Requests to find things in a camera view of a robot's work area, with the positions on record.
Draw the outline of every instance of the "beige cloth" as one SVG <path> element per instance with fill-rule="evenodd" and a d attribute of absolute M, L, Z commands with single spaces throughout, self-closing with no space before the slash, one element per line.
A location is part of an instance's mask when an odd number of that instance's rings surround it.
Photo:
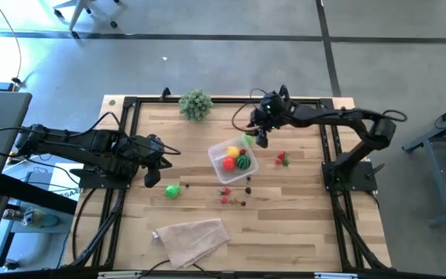
<path fill-rule="evenodd" d="M 189 267 L 230 240 L 221 219 L 186 222 L 155 231 L 174 269 Z"/>

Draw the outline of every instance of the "concrete floor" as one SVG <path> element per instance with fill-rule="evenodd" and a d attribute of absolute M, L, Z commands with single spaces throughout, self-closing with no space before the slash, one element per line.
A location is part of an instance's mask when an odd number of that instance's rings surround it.
<path fill-rule="evenodd" d="M 105 8 L 111 5 L 105 2 L 99 1 Z M 314 1 L 124 3 L 110 11 L 119 15 L 116 20 L 122 30 L 131 33 L 321 34 Z M 332 36 L 446 37 L 445 0 L 324 0 L 324 8 Z M 67 16 L 70 10 L 63 13 Z M 43 18 L 20 22 L 12 14 L 11 19 L 20 31 L 65 29 L 52 13 L 39 16 Z M 77 26 L 84 32 L 120 32 L 86 14 Z M 0 37 L 0 81 L 15 73 L 18 59 L 13 43 L 13 38 Z M 20 43 L 20 77 L 26 80 L 22 91 L 34 96 L 25 124 L 85 129 L 98 117 L 102 95 L 160 94 L 165 87 L 175 94 L 203 88 L 210 94 L 241 95 L 254 87 L 272 90 L 287 84 L 292 95 L 331 96 L 323 43 L 70 39 Z M 446 112 L 446 44 L 334 43 L 332 49 L 342 96 L 354 97 L 358 107 L 399 109 L 409 116 L 397 126 L 392 146 L 371 156 L 375 164 L 386 164 L 377 181 L 393 266 L 446 275 L 446 226 L 427 225 L 427 219 L 443 208 L 426 157 L 420 151 L 409 156 L 400 149 Z"/>

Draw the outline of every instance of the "red fruit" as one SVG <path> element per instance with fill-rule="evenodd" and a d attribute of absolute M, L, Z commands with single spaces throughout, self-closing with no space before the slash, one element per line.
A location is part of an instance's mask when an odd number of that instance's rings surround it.
<path fill-rule="evenodd" d="M 235 159 L 231 157 L 226 157 L 223 160 L 222 166 L 226 171 L 233 171 L 235 169 Z"/>

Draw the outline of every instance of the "clear plastic container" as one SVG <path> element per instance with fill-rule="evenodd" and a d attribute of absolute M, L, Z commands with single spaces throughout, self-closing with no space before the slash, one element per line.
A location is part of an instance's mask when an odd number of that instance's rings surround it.
<path fill-rule="evenodd" d="M 236 167 L 232 171 L 227 171 L 223 168 L 221 164 L 222 161 L 227 157 L 227 149 L 230 146 L 235 146 L 239 150 L 245 149 L 245 155 L 247 155 L 251 160 L 251 166 L 247 170 L 241 170 Z M 208 155 L 209 158 L 211 159 L 211 163 L 213 164 L 214 171 L 216 171 L 218 179 L 223 184 L 232 183 L 234 181 L 247 177 L 250 174 L 255 173 L 259 168 L 257 160 L 254 157 L 254 154 L 252 153 L 250 146 L 247 144 L 243 136 L 234 139 L 229 139 L 223 143 L 211 146 L 208 150 Z"/>

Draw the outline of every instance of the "wooden tabletop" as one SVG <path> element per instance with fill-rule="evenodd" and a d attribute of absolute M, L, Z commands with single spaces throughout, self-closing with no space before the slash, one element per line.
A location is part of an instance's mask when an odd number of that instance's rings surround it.
<path fill-rule="evenodd" d="M 122 112 L 124 95 L 106 95 L 100 115 Z M 333 98 L 335 108 L 353 108 L 352 98 Z M 318 126 L 297 129 L 284 126 L 269 133 L 269 147 L 254 146 L 252 151 L 259 170 L 252 175 L 251 195 L 244 192 L 246 181 L 229 185 L 232 198 L 246 201 L 246 206 L 223 205 L 218 182 L 208 157 L 208 148 L 241 136 L 232 128 L 230 119 L 240 104 L 217 104 L 207 120 L 192 123 L 179 113 L 178 104 L 144 104 L 140 110 L 137 133 L 154 133 L 182 155 L 167 155 L 173 164 L 161 171 L 161 181 L 154 188 L 143 186 L 145 171 L 139 170 L 127 191 L 122 224 L 118 237 L 115 269 L 149 269 L 168 256 L 162 246 L 153 244 L 152 231 L 182 222 L 221 218 L 231 237 L 228 244 L 197 263 L 206 270 L 341 270 L 330 196 L 324 190 L 321 175 L 321 149 Z M 252 106 L 236 117 L 238 126 L 249 121 Z M 101 129 L 117 129 L 107 117 Z M 338 127 L 343 150 L 350 150 L 359 138 L 353 130 Z M 277 167 L 274 160 L 285 150 L 290 155 L 289 167 Z M 332 158 L 335 151 L 331 148 Z M 182 186 L 177 199 L 164 195 L 166 186 Z M 87 194 L 79 200 L 79 206 Z M 98 229 L 105 191 L 97 190 L 84 207 L 77 229 L 78 253 L 86 247 Z M 364 192 L 352 192 L 352 202 L 359 233 L 387 266 L 390 265 L 383 226 L 376 203 Z M 351 263 L 354 263 L 352 242 L 346 237 Z M 105 237 L 102 258 L 105 258 L 109 234 Z M 72 261 L 71 241 L 67 244 L 64 263 Z M 170 264 L 158 267 L 171 269 Z"/>

